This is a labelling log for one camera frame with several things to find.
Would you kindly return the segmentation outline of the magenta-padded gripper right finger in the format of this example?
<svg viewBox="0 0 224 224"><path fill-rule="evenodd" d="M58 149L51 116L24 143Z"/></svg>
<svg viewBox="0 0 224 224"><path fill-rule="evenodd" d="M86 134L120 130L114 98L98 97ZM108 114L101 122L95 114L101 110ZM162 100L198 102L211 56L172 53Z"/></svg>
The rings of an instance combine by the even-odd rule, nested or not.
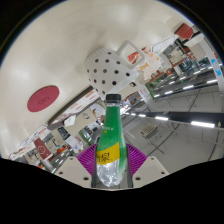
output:
<svg viewBox="0 0 224 224"><path fill-rule="evenodd" d="M146 156L128 144L127 184L129 188L140 188L168 175L168 171L155 156Z"/></svg>

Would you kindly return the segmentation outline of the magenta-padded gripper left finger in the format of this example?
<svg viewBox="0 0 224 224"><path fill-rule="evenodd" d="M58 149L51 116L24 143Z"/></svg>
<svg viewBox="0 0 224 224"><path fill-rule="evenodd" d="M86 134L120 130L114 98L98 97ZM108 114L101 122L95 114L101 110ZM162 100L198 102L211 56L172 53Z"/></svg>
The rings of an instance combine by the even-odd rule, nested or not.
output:
<svg viewBox="0 0 224 224"><path fill-rule="evenodd" d="M97 184L96 147L97 145L94 144L78 156L68 157L55 175L84 188L95 188Z"/></svg>

